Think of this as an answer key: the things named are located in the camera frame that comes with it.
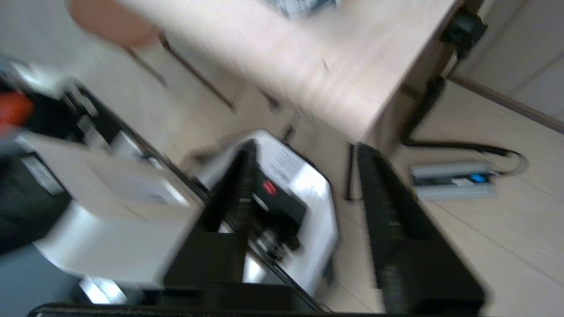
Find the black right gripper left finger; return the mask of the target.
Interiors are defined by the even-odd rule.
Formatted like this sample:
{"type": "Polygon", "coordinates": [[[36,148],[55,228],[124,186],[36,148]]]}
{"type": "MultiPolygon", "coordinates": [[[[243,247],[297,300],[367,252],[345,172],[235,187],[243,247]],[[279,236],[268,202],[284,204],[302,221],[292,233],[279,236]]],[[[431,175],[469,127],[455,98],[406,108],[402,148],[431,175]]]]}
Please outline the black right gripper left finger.
{"type": "Polygon", "coordinates": [[[256,205],[257,148],[245,142],[164,277],[167,288],[202,288],[242,282],[248,235],[256,205]]]}

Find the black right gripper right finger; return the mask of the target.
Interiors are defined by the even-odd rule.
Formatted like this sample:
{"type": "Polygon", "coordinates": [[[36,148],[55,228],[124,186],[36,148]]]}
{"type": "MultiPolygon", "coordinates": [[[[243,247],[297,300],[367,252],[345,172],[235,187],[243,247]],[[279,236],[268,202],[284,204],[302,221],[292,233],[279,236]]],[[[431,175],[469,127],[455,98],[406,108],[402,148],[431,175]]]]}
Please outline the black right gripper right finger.
{"type": "Polygon", "coordinates": [[[357,161],[373,269],[386,312],[479,314],[484,289],[387,159],[361,143],[357,161]]]}

